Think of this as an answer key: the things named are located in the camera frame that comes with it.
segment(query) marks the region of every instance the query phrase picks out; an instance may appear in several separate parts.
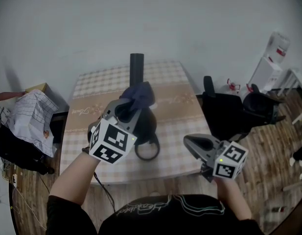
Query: person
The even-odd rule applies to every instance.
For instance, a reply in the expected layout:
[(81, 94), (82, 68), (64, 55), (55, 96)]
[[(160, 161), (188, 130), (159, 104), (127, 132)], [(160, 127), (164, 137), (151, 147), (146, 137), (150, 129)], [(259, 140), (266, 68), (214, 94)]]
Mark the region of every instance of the person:
[(292, 167), (297, 161), (299, 161), (300, 167), (302, 167), (302, 147), (292, 154), (289, 160), (290, 166)]
[[(81, 209), (100, 161), (82, 152), (59, 176), (47, 202), (46, 234), (97, 234)], [(218, 199), (206, 195), (144, 197), (103, 221), (98, 234), (263, 234), (237, 183), (215, 178)]]
[[(25, 92), (0, 93), (0, 101), (25, 95)], [(14, 136), (8, 127), (0, 121), (0, 157), (23, 169), (37, 171), (40, 174), (53, 174), (54, 169), (47, 167), (44, 154), (32, 144)]]

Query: red object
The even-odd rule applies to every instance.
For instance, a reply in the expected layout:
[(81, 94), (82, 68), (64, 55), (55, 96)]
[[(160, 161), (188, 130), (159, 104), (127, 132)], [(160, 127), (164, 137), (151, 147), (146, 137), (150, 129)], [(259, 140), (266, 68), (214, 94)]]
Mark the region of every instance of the red object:
[(253, 92), (253, 89), (247, 84), (247, 89), (249, 92)]
[(239, 91), (240, 90), (240, 85), (232, 83), (229, 78), (227, 79), (227, 84), (229, 85), (229, 89), (232, 90), (232, 91), (235, 91), (235, 90)]
[(285, 56), (286, 55), (286, 52), (284, 52), (284, 50), (283, 49), (281, 49), (280, 47), (278, 47), (277, 48), (277, 51), (276, 51), (279, 55), (281, 55), (281, 56)]

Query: wooden floor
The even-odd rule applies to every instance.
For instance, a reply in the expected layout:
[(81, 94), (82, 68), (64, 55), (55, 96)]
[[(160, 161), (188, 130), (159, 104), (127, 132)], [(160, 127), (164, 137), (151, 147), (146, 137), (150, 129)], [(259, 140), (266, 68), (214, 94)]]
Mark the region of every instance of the wooden floor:
[[(240, 143), (250, 153), (246, 165), (237, 177), (237, 182), (249, 203), (254, 218), (265, 233), (271, 232), (296, 206), (302, 198), (302, 186), (288, 192), (282, 192), (284, 186), (299, 182), (302, 167), (289, 165), (293, 152), (302, 146), (302, 128), (291, 121), (302, 111), (302, 97), (292, 90), (281, 104), (279, 113), (286, 119), (276, 125), (253, 128)], [(60, 150), (51, 161), (55, 175), (41, 176), (50, 189), (59, 173)], [(36, 213), (40, 222), (46, 225), (46, 202), (48, 192), (36, 172), (22, 171), (19, 191)], [(216, 185), (208, 183), (200, 175), (190, 175), (175, 179), (150, 180), (129, 185), (107, 186), (115, 200), (116, 209), (139, 197), (148, 196), (156, 191), (160, 194), (208, 194), (216, 196)], [(20, 213), (15, 214), (19, 234), (45, 234), (17, 191), (14, 199)], [(284, 213), (271, 212), (272, 208), (286, 206)], [(106, 194), (99, 186), (91, 186), (83, 209), (89, 214), (97, 230), (101, 223), (112, 214)]]

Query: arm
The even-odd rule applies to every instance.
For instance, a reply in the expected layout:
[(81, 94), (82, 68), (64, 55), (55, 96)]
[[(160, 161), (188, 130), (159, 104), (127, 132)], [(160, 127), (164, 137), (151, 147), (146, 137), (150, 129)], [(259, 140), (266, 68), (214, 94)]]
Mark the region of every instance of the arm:
[(251, 210), (245, 201), (238, 184), (231, 179), (214, 178), (217, 183), (218, 199), (227, 204), (237, 219), (252, 219)]
[(0, 101), (23, 95), (25, 95), (25, 92), (2, 92), (0, 93)]
[(82, 152), (55, 181), (50, 195), (82, 205), (100, 160)]

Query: white graphic print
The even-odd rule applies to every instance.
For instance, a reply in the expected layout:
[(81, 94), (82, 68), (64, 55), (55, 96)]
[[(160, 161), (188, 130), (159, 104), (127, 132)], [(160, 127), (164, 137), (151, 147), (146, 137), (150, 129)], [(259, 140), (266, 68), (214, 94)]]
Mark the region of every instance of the white graphic print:
[(131, 204), (127, 204), (126, 208), (119, 210), (116, 213), (116, 216), (118, 216), (121, 213), (133, 213), (136, 212), (136, 214), (138, 215), (145, 215), (145, 214), (150, 214), (153, 211), (160, 211), (162, 208), (165, 208), (169, 205), (169, 203), (172, 200), (172, 197), (177, 200), (183, 210), (193, 216), (196, 217), (200, 217), (203, 216), (205, 214), (209, 214), (209, 215), (223, 215), (225, 212), (225, 207), (223, 206), (223, 204), (220, 202), (221, 207), (219, 206), (213, 206), (213, 207), (203, 207), (203, 208), (199, 208), (199, 207), (194, 207), (189, 205), (186, 200), (185, 197), (182, 195), (169, 195), (167, 198), (167, 202), (159, 202), (159, 203), (155, 203), (155, 204), (141, 204), (141, 203), (131, 203)]

